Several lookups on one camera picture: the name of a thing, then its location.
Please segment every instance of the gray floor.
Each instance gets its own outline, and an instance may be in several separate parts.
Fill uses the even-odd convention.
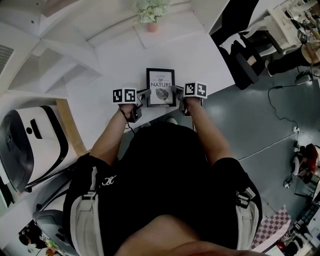
[[[290,174],[294,156],[292,147],[296,136],[290,136],[293,134],[294,124],[287,120],[278,120],[268,100],[269,88],[294,85],[297,75],[297,69],[273,77],[263,73],[258,83],[243,91],[234,85],[210,95],[204,101],[205,109],[228,139],[235,158],[240,160],[242,167],[259,190],[263,202],[268,205],[264,207],[267,216],[285,204],[289,214],[295,219],[306,202],[304,198],[294,195],[297,184],[293,184],[290,189],[283,188],[283,182]],[[320,88],[317,81],[312,85],[270,92],[278,115],[296,120],[304,135],[311,137],[313,143],[318,145],[319,97]],[[174,117],[180,125],[190,128],[192,126],[191,119],[182,116],[178,111],[164,115],[156,121],[165,121],[168,117]],[[127,134],[124,137],[120,156],[125,152],[132,136]]]

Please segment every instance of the potted plant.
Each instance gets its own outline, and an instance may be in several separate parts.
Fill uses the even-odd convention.
[[[149,32],[158,30],[157,20],[168,12],[170,0],[136,0],[137,22],[147,23]]]

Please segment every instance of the pink checkered mat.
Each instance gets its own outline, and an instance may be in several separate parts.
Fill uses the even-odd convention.
[[[273,234],[275,234],[290,220],[291,220],[291,217],[288,214],[286,207],[283,206],[270,218],[261,222],[257,230],[257,233],[252,241],[250,250],[253,250],[254,248],[261,245],[263,242],[269,239]]]

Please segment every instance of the white flowers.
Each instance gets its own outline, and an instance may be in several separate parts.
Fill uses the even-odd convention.
[[[170,0],[136,0],[137,21],[155,23],[158,17],[166,14]]]

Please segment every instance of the picture frame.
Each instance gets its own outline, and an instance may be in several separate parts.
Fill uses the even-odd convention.
[[[175,107],[176,94],[171,89],[175,85],[174,69],[147,68],[146,87],[151,90],[147,107]]]

